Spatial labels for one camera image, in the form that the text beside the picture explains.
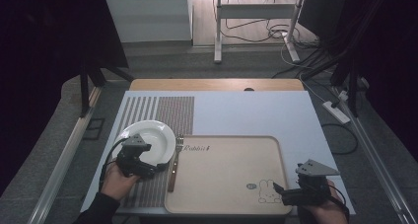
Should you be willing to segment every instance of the metal frame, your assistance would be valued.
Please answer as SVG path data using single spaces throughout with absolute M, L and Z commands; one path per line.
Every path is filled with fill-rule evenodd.
M 77 121 L 76 126 L 74 127 L 70 138 L 65 144 L 64 150 L 59 157 L 58 162 L 55 165 L 55 168 L 52 171 L 51 176 L 49 177 L 48 182 L 46 183 L 45 188 L 43 189 L 42 194 L 34 208 L 34 211 L 28 221 L 28 223 L 43 223 L 46 219 L 46 216 L 49 213 L 49 210 L 52 206 L 52 203 L 58 194 L 59 189 L 61 188 L 62 182 L 64 181 L 65 175 L 67 174 L 68 168 L 71 165 L 74 154 L 77 151 L 77 148 L 80 144 L 80 141 L 83 137 L 84 131 L 86 130 L 87 125 L 89 124 L 90 118 L 93 115 L 95 105 L 98 101 L 98 98 L 101 94 L 102 89 L 95 87 L 90 96 L 90 107 L 86 111 L 84 117 L 80 117 Z
M 364 128 L 360 119 L 353 115 L 350 108 L 346 103 L 341 104 L 344 112 L 348 114 L 352 121 L 352 126 L 356 135 L 359 137 L 360 144 L 362 145 L 363 151 L 365 152 L 368 160 L 370 161 L 373 169 L 375 170 L 376 176 L 378 177 L 381 185 L 386 192 L 397 216 L 400 221 L 404 224 L 416 224 L 417 220 L 415 214 L 412 212 L 408 202 L 402 194 L 396 181 L 393 179 L 387 167 L 375 148 L 372 140 L 370 139 L 366 129 Z
M 292 62 L 300 60 L 293 44 L 293 31 L 298 22 L 303 0 L 296 0 L 293 4 L 226 4 L 218 0 L 216 6 L 216 35 L 215 35 L 215 63 L 222 62 L 222 33 L 221 20 L 223 19 L 290 19 L 291 24 L 287 34 L 283 35 L 286 47 Z

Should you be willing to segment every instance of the gray carpet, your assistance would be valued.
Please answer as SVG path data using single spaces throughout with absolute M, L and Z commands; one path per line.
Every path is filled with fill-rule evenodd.
M 270 78 L 280 70 L 291 68 L 283 62 L 279 47 L 266 47 L 259 51 L 247 49 L 226 49 L 223 63 L 213 63 L 213 53 L 207 49 L 188 49 L 186 52 L 172 53 L 156 50 L 147 55 L 136 55 L 129 51 L 130 69 L 126 70 L 136 78 Z M 304 50 L 301 58 L 312 51 Z M 299 68 L 281 74 L 281 78 L 293 78 Z M 79 214 L 105 143 L 123 97 L 129 84 L 119 77 L 104 71 L 109 80 L 103 87 L 93 119 L 102 119 L 101 131 L 88 130 L 79 145 L 79 149 L 68 170 L 64 183 L 46 218 L 45 223 L 71 223 Z M 322 85 L 328 84 L 330 74 L 321 73 L 315 79 Z M 323 99 L 333 100 L 323 86 L 309 81 L 308 85 Z M 63 86 L 62 99 L 55 115 L 36 144 L 32 154 L 12 180 L 0 198 L 1 223 L 27 223 L 42 193 L 50 173 L 62 152 L 80 113 L 78 78 Z M 337 123 L 322 106 L 320 100 L 311 94 L 313 106 L 321 124 Z M 379 153 L 397 181 L 412 210 L 418 210 L 418 165 L 397 137 L 382 119 L 375 113 L 366 98 L 359 94 L 358 109 L 361 121 L 377 145 Z M 327 126 L 325 137 L 332 151 L 346 151 L 355 145 L 355 139 L 345 129 Z M 349 155 L 334 156 L 338 169 L 347 187 L 350 198 L 357 211 L 350 223 L 400 223 L 389 199 L 387 198 L 375 172 L 365 155 L 362 146 Z M 114 223 L 122 223 L 124 217 L 115 217 Z M 178 223 L 178 220 L 164 220 L 164 223 Z M 152 222 L 152 219 L 141 223 Z M 130 218 L 126 223 L 139 223 Z M 295 217 L 288 218 L 287 224 L 299 223 Z

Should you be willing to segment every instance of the wooden tray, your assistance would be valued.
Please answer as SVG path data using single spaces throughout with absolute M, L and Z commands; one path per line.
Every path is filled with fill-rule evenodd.
M 274 137 L 185 136 L 165 206 L 183 214 L 286 215 L 291 206 L 273 188 L 288 188 L 284 171 Z

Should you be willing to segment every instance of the black cable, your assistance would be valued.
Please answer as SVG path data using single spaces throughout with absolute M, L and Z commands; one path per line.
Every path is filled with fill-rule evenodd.
M 290 71 L 292 71 L 292 70 L 294 70 L 294 69 L 296 69 L 296 68 L 300 67 L 299 65 L 301 65 L 301 66 L 302 66 L 302 64 L 306 63 L 308 60 L 311 60 L 311 57 L 312 57 L 312 56 L 314 56 L 314 54 L 316 54 L 319 50 L 320 50 L 320 48 L 317 48 L 314 52 L 312 52 L 310 55 L 308 55 L 308 57 L 306 57 L 304 60 L 302 60 L 302 61 L 299 61 L 299 62 L 295 63 L 295 64 L 297 64 L 298 66 L 296 66 L 296 65 L 295 65 L 295 66 L 293 66 L 293 67 L 291 67 L 291 68 L 288 68 L 288 69 L 285 69 L 285 70 L 279 71 L 279 72 L 277 72 L 275 75 L 273 75 L 271 78 L 273 79 L 273 78 L 276 78 L 279 74 L 284 74 L 284 73 L 290 72 Z
M 294 40 L 294 45 L 299 49 L 320 48 L 319 42 L 301 42 Z
M 108 160 L 110 159 L 111 153 L 113 152 L 113 150 L 123 141 L 125 141 L 128 138 L 122 138 L 119 141 L 117 141 L 110 149 L 110 151 L 107 153 L 107 156 L 104 160 L 104 164 L 102 165 L 102 171 L 101 171 L 101 176 L 99 178 L 99 191 L 102 190 L 102 186 L 104 185 L 104 181 L 105 181 L 105 171 L 107 168 L 107 165 L 112 163 L 113 161 L 109 162 Z
M 215 0 L 212 0 L 212 6 L 213 6 L 213 13 L 214 13 L 214 16 L 215 16 L 215 22 L 218 23 L 218 18 L 216 16 L 216 11 L 215 11 Z M 262 42 L 262 41 L 266 41 L 266 40 L 273 37 L 273 36 L 269 36 L 268 38 L 264 38 L 264 39 L 252 40 L 252 39 L 246 39 L 246 38 L 237 37 L 237 36 L 229 36 L 229 35 L 224 34 L 221 30 L 219 30 L 219 32 L 221 32 L 221 34 L 224 37 L 237 38 L 237 39 L 241 39 L 241 40 L 245 40 L 245 41 L 249 41 L 249 42 Z
M 269 23 L 270 23 L 270 20 L 267 21 L 267 25 L 265 26 L 266 29 L 267 29 Z
M 296 75 L 295 75 L 295 78 L 299 78 L 299 75 L 303 72 L 303 71 L 305 71 L 305 70 L 307 70 L 307 69 L 313 69 L 313 67 L 311 67 L 312 65 L 314 65 L 318 60 L 319 60 L 319 58 L 321 57 L 321 56 L 323 56 L 325 54 L 325 51 L 324 50 L 322 50 L 321 52 L 320 52 L 320 54 L 319 55 L 317 55 L 314 59 L 313 59 L 313 61 L 311 61 L 306 67 L 304 67 L 303 69 L 301 69 Z
M 353 17 L 353 19 L 351 20 L 351 22 L 349 24 L 347 24 L 344 29 L 338 33 L 338 35 L 329 38 L 327 40 L 322 40 L 321 41 L 321 45 L 324 48 L 332 48 L 332 47 L 336 47 L 342 43 L 344 43 L 347 38 L 350 36 L 350 33 L 353 31 L 353 29 L 356 27 L 356 25 L 358 25 L 361 20 L 364 18 L 366 11 L 368 10 L 367 8 L 367 3 L 365 3 L 363 5 L 363 8 L 361 8 L 362 11 L 360 11 L 356 16 Z
M 334 190 L 335 190 L 335 191 L 337 191 L 337 192 L 341 195 L 341 197 L 342 197 L 342 199 L 343 199 L 343 204 L 344 204 L 344 205 L 347 203 L 347 200 L 345 199 L 344 194 L 342 194 L 342 192 L 341 192 L 338 188 L 336 188 L 336 187 L 334 187 L 334 186 L 332 186 L 332 185 L 327 185 L 327 186 L 334 188 Z
M 347 219 L 347 223 L 349 223 L 350 222 L 350 210 L 348 209 L 348 207 L 345 204 L 343 204 L 340 200 L 338 200 L 337 198 L 335 198 L 331 195 L 328 196 L 327 199 L 330 200 L 331 202 L 335 203 L 339 208 L 341 208 L 341 210 L 344 212 L 345 218 Z
M 313 78 L 311 78 L 311 80 L 313 81 L 313 82 L 315 82 L 316 84 L 318 84 L 318 85 L 320 85 L 322 88 L 324 88 L 326 91 L 328 91 L 331 95 L 332 95 L 332 97 L 334 97 L 334 98 L 336 98 L 338 101 L 340 100 L 337 96 L 335 96 L 335 94 L 331 91 L 331 90 L 329 90 L 325 85 L 323 85 L 323 84 L 321 84 L 321 83 L 319 83 L 319 82 L 317 82 L 317 80 L 315 80 L 315 79 L 313 79 Z
M 245 24 L 236 25 L 236 26 L 233 26 L 233 27 L 228 27 L 228 19 L 225 19 L 225 26 L 227 27 L 227 29 L 232 30 L 232 29 L 240 28 L 240 27 L 243 27 L 243 26 L 246 26 L 246 25 L 255 24 L 255 23 L 258 23 L 258 22 L 262 22 L 262 21 L 267 21 L 267 19 L 254 20 L 254 21 L 251 21 L 251 22 L 248 22 L 248 23 L 245 23 Z
M 348 86 L 345 86 L 344 88 L 343 88 L 343 91 L 345 91 L 345 92 L 347 92 L 347 95 L 348 95 Z M 359 112 L 359 111 L 361 111 L 362 110 L 362 108 L 363 108 L 363 105 L 364 105 L 364 96 L 363 96 L 363 94 L 362 94 L 362 92 L 361 91 L 357 91 L 357 94 L 356 94 L 356 110 L 357 110 L 357 112 Z
M 357 151 L 357 148 L 359 147 L 359 139 L 357 138 L 357 136 L 356 136 L 356 134 L 354 134 L 354 132 L 353 131 L 351 131 L 349 128 L 347 128 L 346 126 L 343 126 L 343 125 L 341 125 L 341 124 L 338 124 L 338 123 L 325 123 L 325 124 L 322 124 L 320 127 L 322 127 L 322 128 L 324 128 L 324 127 L 326 127 L 326 126 L 337 126 L 337 127 L 341 127 L 341 128 L 344 128 L 345 130 L 347 130 L 352 136 L 353 136 L 353 138 L 354 138 L 354 140 L 355 140 L 355 144 L 354 144 L 354 147 L 352 148 L 352 149 L 350 149 L 350 150 L 348 150 L 348 151 L 346 151 L 346 152 L 333 152 L 332 150 L 331 150 L 331 153 L 333 154 L 333 155 L 348 155 L 348 154 L 352 154 L 352 153 L 354 153 L 355 151 Z
M 270 35 L 275 35 L 277 33 L 280 33 L 281 34 L 281 33 L 287 33 L 288 32 L 287 30 L 282 30 L 282 29 L 280 29 L 280 30 L 273 30 L 273 28 L 279 27 L 279 26 L 280 27 L 289 27 L 289 25 L 278 24 L 278 25 L 273 25 L 270 28 L 268 28 L 269 23 L 270 23 L 270 20 L 267 22 L 267 25 L 265 26 L 265 28 L 268 30 L 268 33 Z M 295 30 L 296 30 L 296 32 L 298 32 L 298 36 L 300 36 L 301 33 L 299 32 L 299 30 L 297 28 L 295 28 Z

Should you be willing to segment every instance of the wooden board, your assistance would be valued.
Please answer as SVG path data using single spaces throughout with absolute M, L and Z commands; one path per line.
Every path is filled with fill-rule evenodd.
M 304 91 L 299 79 L 136 79 L 130 91 Z
M 185 136 L 166 209 L 181 214 L 286 215 L 273 182 L 287 179 L 271 136 Z

